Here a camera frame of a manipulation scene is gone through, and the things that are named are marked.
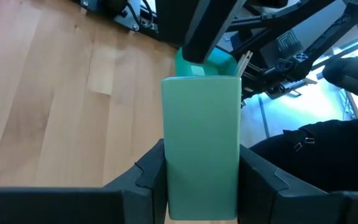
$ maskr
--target person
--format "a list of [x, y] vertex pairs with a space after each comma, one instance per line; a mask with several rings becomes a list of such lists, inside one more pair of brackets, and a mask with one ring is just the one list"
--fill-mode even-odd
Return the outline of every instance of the person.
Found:
[[[358, 58], [341, 58], [328, 63], [323, 77], [335, 84], [347, 73], [358, 75]], [[308, 124], [295, 131], [284, 130], [283, 134], [250, 149], [321, 190], [358, 191], [358, 119], [330, 120]]]

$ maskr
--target hardwood floor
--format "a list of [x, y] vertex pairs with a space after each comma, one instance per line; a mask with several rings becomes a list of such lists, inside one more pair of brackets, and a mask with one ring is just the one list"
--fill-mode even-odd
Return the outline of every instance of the hardwood floor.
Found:
[[100, 187], [130, 168], [163, 137], [175, 52], [68, 0], [0, 0], [0, 186]]

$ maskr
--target green container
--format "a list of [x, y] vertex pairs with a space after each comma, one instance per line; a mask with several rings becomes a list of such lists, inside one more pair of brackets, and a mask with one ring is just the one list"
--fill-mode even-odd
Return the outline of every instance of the green container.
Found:
[[200, 65], [191, 63], [183, 59], [181, 48], [175, 56], [176, 76], [192, 77], [192, 76], [213, 76], [213, 75], [229, 75], [237, 74], [237, 62], [229, 54], [215, 48], [207, 61]]
[[179, 50], [176, 63], [179, 77], [162, 81], [170, 218], [233, 220], [241, 107], [236, 61], [215, 49], [205, 65], [195, 65]]

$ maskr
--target wooden floor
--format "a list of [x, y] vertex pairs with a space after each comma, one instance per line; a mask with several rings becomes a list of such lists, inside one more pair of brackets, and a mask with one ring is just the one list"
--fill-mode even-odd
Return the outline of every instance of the wooden floor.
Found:
[[100, 187], [130, 168], [163, 137], [174, 54], [69, 0], [0, 0], [0, 186]]

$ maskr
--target black cable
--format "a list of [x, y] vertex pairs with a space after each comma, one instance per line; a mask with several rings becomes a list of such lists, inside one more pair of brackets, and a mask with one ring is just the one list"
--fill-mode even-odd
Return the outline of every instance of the black cable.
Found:
[[147, 10], [149, 11], [150, 13], [150, 16], [151, 16], [151, 19], [150, 19], [150, 22], [147, 24], [147, 25], [143, 25], [139, 18], [136, 16], [136, 13], [135, 13], [135, 10], [134, 8], [131, 6], [131, 4], [129, 2], [127, 2], [127, 6], [130, 10], [130, 12], [132, 13], [136, 23], [139, 25], [139, 26], [142, 26], [142, 27], [145, 27], [145, 28], [149, 28], [150, 26], [152, 26], [153, 24], [153, 21], [154, 21], [154, 16], [153, 16], [153, 11], [152, 11], [152, 8], [150, 7], [149, 3], [147, 2], [147, 0], [142, 0], [144, 2], [144, 4], [146, 5], [146, 8]]

